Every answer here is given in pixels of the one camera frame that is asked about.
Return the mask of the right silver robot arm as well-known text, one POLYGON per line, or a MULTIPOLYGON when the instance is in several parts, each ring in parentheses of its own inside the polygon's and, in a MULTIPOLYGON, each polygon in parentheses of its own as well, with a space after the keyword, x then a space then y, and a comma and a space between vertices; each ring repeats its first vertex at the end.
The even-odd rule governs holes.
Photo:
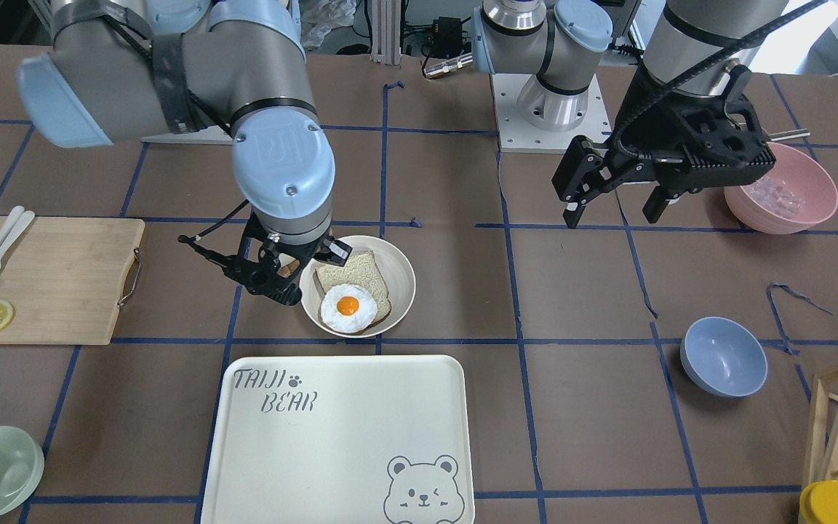
POLYGON ((312 261, 343 266, 332 235, 335 153, 319 123, 296 1, 53 1, 52 47, 17 67, 53 145, 109 146, 217 127, 252 214, 237 253, 180 236, 253 295, 303 297, 312 261))

